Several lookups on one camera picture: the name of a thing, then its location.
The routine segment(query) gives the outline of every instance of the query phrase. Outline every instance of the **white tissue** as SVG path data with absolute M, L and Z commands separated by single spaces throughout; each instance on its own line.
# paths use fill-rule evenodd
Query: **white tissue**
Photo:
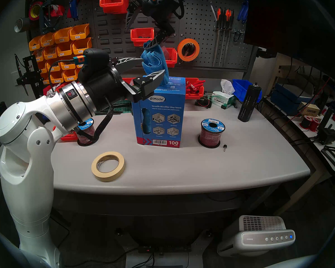
M 222 87 L 222 92 L 227 93 L 229 95 L 233 94 L 234 91 L 235 91 L 234 88 L 233 88 L 232 83 L 229 80 L 222 79 L 221 80 L 221 87 Z

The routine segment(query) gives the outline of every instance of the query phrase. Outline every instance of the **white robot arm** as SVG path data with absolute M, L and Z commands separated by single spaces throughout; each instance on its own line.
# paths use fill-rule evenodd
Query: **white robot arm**
M 120 73 L 141 64 L 142 59 L 124 58 L 111 62 L 108 53 L 87 49 L 78 82 L 59 88 L 35 101 L 17 102 L 0 117 L 2 191 L 20 238 L 20 249 L 39 256 L 50 267 L 62 267 L 59 250 L 52 243 L 48 218 L 53 202 L 51 153 L 69 130 L 94 116 L 94 111 L 113 107 L 120 99 L 137 102 L 154 93 L 165 71 L 134 79 L 126 84 Z M 56 126 L 50 131 L 35 116 L 41 113 Z M 105 119 L 97 136 L 110 121 Z

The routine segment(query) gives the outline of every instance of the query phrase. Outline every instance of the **table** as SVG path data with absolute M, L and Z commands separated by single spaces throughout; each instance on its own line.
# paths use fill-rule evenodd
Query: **table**
M 269 99 L 265 100 L 266 105 L 271 107 L 277 114 L 282 116 L 281 119 L 276 120 L 276 123 L 279 123 L 279 126 L 281 126 L 281 129 L 287 132 L 287 130 L 284 128 L 283 125 L 290 121 L 292 116 L 285 116 L 285 112 L 282 111 L 278 106 L 274 105 Z M 300 120 L 295 118 L 291 120 L 288 125 L 290 125 L 296 132 L 302 137 L 302 138 L 308 138 L 308 137 L 314 137 L 317 135 L 316 132 L 312 132 L 310 130 L 306 131 L 303 129 L 300 125 Z M 328 123 L 326 124 L 326 127 L 328 127 L 330 124 L 333 124 L 333 129 L 335 129 L 335 121 L 330 119 Z M 329 178 L 331 175 L 335 174 L 335 166 L 330 162 L 321 152 L 321 150 L 324 148 L 324 145 L 321 145 L 318 142 L 308 143 L 308 146 L 312 148 L 312 150 L 315 152 L 316 156 L 318 157 L 317 162 L 313 162 L 313 165 L 316 166 L 316 171 L 310 176 L 310 178 L 296 191 L 294 194 L 291 195 L 290 200 L 281 208 L 279 208 L 274 215 L 280 215 L 284 211 L 286 211 L 289 207 L 291 207 L 294 203 L 296 203 L 301 197 L 303 197 L 315 184 Z M 335 147 L 335 141 L 332 142 L 332 144 L 329 144 L 328 146 Z
M 56 144 L 51 156 L 54 187 L 113 195 L 192 194 L 267 186 L 309 175 L 301 157 L 258 111 L 247 123 L 237 119 L 238 113 L 239 108 L 203 109 L 194 100 L 186 101 L 181 148 L 139 145 L 132 115 L 115 115 L 92 146 Z M 206 118 L 226 126 L 219 148 L 208 149 L 197 141 Z M 94 119 L 97 125 L 103 116 Z M 225 152 L 223 144 L 228 145 Z M 91 172 L 92 161 L 106 151 L 117 151 L 126 161 L 122 176 L 108 183 Z

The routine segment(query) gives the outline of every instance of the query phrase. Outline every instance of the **green cutting mat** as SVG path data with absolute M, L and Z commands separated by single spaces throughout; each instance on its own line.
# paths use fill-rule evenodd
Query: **green cutting mat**
M 123 107 L 123 108 L 115 108 L 115 111 L 122 111 L 123 113 L 131 113 L 131 102 L 128 100 L 123 100 L 123 101 L 117 101 L 116 103 L 114 103 L 113 105 L 117 105 L 117 104 L 126 104 L 126 103 L 130 103 L 130 106 L 128 107 Z M 96 115 L 107 115 L 108 113 L 108 109 L 103 109 L 101 112 L 96 111 L 95 114 Z

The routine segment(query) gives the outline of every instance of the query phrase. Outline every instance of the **blue bin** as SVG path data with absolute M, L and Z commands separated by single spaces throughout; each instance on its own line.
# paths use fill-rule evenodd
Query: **blue bin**
M 246 97 L 247 89 L 251 85 L 248 80 L 232 80 L 233 88 L 235 89 L 235 92 L 233 95 L 235 95 L 241 102 L 244 101 L 244 97 Z M 262 99 L 262 91 L 259 93 L 257 102 Z

